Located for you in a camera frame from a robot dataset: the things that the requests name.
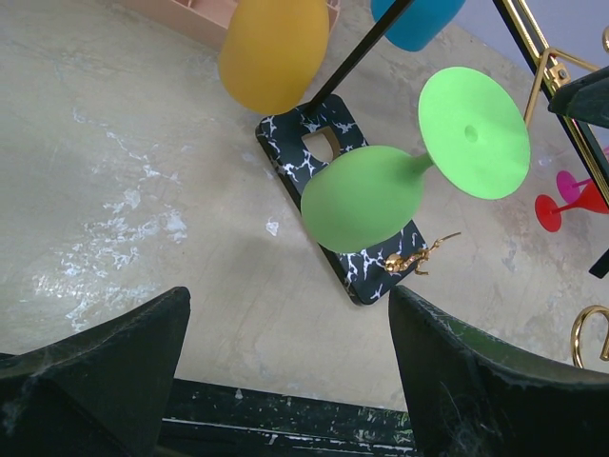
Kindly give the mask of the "yellow plastic wine glass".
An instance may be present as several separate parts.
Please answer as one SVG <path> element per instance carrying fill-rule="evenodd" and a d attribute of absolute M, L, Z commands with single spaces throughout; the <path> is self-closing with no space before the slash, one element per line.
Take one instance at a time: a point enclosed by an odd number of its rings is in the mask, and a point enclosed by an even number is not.
<path fill-rule="evenodd" d="M 218 58 L 220 80 L 247 109 L 288 112 L 313 81 L 328 40 L 325 1 L 240 1 Z"/>

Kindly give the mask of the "red plastic wine glass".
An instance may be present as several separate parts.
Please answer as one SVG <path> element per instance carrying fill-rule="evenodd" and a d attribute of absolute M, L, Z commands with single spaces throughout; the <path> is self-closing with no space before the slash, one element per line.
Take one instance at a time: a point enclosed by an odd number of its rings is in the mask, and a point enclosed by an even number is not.
<path fill-rule="evenodd" d="M 535 201 L 535 213 L 541 226 L 549 232 L 557 232 L 562 224 L 561 214 L 569 209 L 586 209 L 594 213 L 607 214 L 608 205 L 597 186 L 590 181 L 577 199 L 559 207 L 549 195 L 541 194 Z"/>

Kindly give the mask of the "pink plastic wine glass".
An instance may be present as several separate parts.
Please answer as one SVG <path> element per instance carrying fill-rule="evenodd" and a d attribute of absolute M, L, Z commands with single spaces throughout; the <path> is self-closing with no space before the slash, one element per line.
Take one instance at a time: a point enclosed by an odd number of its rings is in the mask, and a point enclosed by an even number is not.
<path fill-rule="evenodd" d="M 598 213 L 608 211 L 607 204 L 591 178 L 577 182 L 569 171 L 561 170 L 556 176 L 556 185 L 566 204 Z"/>

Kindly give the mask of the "green plastic wine glass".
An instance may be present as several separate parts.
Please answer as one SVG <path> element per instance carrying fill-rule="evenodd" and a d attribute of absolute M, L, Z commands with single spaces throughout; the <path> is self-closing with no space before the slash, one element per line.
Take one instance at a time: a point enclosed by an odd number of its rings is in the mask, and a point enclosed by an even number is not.
<path fill-rule="evenodd" d="M 351 253 L 397 234 L 417 212 L 431 167 L 482 200 L 500 200 L 524 182 L 531 155 L 527 126 L 510 94 L 486 74 L 466 67 L 433 74 L 419 96 L 418 122 L 423 154 L 359 147 L 305 185 L 300 211 L 318 244 Z"/>

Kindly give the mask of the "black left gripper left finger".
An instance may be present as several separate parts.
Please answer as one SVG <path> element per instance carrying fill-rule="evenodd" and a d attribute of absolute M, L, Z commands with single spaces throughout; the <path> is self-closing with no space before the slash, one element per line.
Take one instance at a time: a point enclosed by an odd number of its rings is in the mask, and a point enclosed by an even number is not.
<path fill-rule="evenodd" d="M 103 324 L 1 359 L 4 456 L 150 456 L 186 336 L 172 288 Z"/>

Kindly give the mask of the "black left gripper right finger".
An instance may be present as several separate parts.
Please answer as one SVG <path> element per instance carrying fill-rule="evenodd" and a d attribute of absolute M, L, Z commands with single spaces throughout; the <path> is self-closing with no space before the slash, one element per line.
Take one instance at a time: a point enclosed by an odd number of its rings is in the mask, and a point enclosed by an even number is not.
<path fill-rule="evenodd" d="M 388 317 L 423 456 L 605 456 L 608 376 L 461 321 L 406 287 Z"/>

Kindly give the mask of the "blue plastic wine glass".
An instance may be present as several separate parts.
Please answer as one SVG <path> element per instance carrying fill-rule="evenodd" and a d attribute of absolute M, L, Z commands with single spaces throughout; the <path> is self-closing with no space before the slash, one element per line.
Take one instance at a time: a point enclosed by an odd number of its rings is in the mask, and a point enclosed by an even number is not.
<path fill-rule="evenodd" d="M 455 18 L 464 4 L 464 0 L 415 0 L 384 37 L 402 50 L 423 50 Z"/>

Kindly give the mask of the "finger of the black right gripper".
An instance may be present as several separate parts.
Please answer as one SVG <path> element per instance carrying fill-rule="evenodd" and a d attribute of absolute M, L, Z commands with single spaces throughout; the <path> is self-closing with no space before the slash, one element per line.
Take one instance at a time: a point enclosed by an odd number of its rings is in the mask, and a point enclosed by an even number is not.
<path fill-rule="evenodd" d="M 556 91 L 548 110 L 593 126 L 609 126 L 609 67 L 587 74 Z"/>

